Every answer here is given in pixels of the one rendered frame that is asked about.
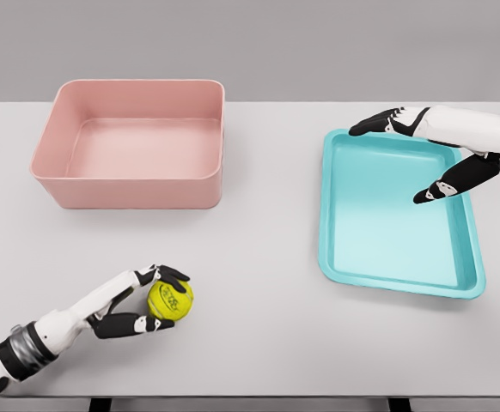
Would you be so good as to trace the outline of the yellow-green tennis ball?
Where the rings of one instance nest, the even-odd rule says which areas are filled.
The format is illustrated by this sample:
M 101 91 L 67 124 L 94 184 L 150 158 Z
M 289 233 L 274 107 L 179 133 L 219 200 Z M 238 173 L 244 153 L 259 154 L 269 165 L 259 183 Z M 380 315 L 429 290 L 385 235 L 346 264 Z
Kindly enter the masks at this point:
M 152 316 L 178 321 L 191 311 L 194 299 L 192 288 L 188 282 L 180 281 L 180 284 L 186 290 L 184 293 L 162 281 L 150 288 L 147 305 Z

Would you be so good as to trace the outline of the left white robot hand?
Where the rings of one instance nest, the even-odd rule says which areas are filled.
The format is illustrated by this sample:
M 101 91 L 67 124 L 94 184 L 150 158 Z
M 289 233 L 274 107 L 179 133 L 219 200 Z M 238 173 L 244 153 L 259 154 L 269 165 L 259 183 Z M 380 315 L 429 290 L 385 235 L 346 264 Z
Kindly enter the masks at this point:
M 140 270 L 126 270 L 79 300 L 72 307 L 73 311 L 88 322 L 99 339 L 136 336 L 172 328 L 174 321 L 170 319 L 160 320 L 133 312 L 113 313 L 113 308 L 135 289 L 157 281 L 184 293 L 186 288 L 181 283 L 189 282 L 190 277 L 167 265 L 151 264 Z

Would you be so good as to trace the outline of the blue rectangular tray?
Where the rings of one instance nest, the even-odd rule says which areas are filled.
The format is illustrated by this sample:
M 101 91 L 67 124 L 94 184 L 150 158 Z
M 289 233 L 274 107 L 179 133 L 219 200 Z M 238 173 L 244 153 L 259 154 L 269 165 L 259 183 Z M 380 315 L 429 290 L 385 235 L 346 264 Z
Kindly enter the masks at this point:
M 457 148 L 345 129 L 324 139 L 318 263 L 348 285 L 472 300 L 485 291 L 468 194 L 415 204 Z

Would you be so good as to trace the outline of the pink rectangular basket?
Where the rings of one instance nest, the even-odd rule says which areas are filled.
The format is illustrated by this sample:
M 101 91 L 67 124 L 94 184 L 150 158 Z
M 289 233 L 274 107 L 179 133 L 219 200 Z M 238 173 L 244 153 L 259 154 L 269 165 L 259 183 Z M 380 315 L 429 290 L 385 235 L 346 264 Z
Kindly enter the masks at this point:
M 223 191 L 224 86 L 203 79 L 66 82 L 31 174 L 65 209 L 209 209 Z

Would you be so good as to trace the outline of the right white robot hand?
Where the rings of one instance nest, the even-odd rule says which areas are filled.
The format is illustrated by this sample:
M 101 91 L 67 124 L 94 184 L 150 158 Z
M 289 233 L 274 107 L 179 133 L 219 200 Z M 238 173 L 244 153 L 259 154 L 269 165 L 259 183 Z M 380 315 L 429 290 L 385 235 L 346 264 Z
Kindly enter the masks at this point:
M 500 115 L 449 106 L 397 107 L 349 129 L 352 136 L 368 132 L 399 133 L 473 153 L 418 192 L 416 204 L 470 191 L 500 173 Z

